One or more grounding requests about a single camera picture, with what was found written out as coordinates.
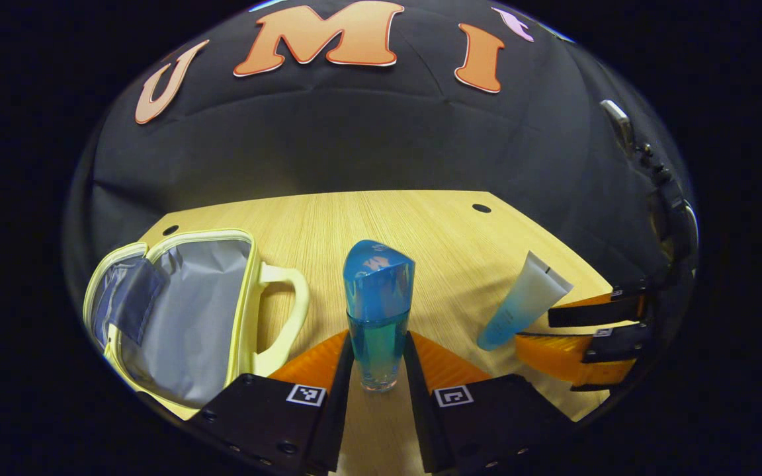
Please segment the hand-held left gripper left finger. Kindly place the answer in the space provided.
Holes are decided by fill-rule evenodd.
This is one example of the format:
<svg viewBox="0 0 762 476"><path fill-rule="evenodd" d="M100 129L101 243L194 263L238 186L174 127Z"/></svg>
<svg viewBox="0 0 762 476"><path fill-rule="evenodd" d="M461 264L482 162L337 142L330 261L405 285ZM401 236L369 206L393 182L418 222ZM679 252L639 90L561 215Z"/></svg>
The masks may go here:
<svg viewBox="0 0 762 476"><path fill-rule="evenodd" d="M244 474L334 473L353 362L349 332L339 332L271 376L237 377L190 418L190 431Z"/></svg>

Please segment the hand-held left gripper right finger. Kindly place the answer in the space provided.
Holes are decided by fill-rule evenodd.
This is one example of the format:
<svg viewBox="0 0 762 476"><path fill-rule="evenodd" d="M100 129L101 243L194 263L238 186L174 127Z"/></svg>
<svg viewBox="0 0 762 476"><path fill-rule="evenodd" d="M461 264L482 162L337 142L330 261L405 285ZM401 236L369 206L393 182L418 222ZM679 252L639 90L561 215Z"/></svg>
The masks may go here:
<svg viewBox="0 0 762 476"><path fill-rule="evenodd" d="M518 374L493 377L414 331L404 359L423 468L431 474L520 474L574 422Z"/></svg>

